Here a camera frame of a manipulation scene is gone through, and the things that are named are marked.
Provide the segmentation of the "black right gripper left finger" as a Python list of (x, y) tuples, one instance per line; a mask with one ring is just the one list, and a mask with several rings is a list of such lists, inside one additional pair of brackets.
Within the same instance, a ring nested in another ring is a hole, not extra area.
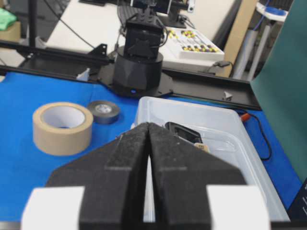
[(136, 230), (143, 218), (149, 124), (56, 168), (46, 187), (84, 186), (81, 230)]

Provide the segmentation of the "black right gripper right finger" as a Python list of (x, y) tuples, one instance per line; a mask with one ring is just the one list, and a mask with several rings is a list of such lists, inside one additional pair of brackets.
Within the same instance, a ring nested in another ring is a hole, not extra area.
[(241, 171), (150, 123), (155, 219), (161, 230), (209, 230), (207, 185), (246, 185)]

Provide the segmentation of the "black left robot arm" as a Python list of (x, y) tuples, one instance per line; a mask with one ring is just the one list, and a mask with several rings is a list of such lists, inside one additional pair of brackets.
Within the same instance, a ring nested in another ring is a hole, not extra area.
[[(117, 50), (112, 85), (146, 92), (159, 86), (167, 39), (164, 26), (146, 1), (132, 1), (141, 12), (123, 24), (125, 45)], [(149, 125), (138, 125), (115, 140), (53, 171), (47, 185), (84, 187), (77, 227), (80, 230), (145, 230), (146, 174), (151, 143)]]

